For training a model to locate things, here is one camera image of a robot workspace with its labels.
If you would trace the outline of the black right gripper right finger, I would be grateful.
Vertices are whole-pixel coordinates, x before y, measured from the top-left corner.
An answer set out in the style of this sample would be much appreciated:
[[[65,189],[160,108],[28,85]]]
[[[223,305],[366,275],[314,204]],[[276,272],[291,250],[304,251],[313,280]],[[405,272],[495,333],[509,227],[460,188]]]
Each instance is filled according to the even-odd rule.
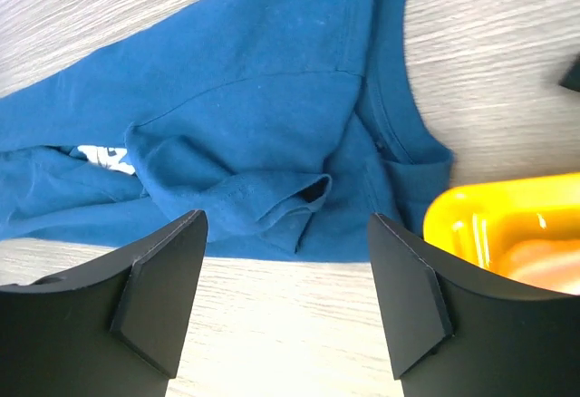
[[[490,273],[375,214],[372,275],[407,396],[576,396],[579,299]]]

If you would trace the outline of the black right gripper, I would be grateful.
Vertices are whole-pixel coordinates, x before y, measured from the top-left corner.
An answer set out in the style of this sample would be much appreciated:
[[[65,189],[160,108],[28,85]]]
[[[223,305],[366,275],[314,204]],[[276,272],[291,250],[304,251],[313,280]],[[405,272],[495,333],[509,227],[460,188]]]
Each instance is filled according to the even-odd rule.
[[[580,92],[580,55],[577,55],[567,67],[558,85],[569,91]]]

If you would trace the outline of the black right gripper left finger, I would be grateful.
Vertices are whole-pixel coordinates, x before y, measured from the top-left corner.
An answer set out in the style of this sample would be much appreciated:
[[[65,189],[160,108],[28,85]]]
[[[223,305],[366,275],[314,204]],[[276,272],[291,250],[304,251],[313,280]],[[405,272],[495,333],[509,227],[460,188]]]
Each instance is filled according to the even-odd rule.
[[[1,288],[4,396],[162,396],[179,369],[208,220]]]

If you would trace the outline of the blue t shirt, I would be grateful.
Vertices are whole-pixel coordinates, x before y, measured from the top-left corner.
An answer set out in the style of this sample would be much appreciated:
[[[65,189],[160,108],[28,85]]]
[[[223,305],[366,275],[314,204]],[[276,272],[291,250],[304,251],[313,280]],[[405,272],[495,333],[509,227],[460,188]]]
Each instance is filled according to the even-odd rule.
[[[1,236],[121,247],[201,209],[212,257],[364,262],[450,183],[406,0],[201,0],[1,100]]]

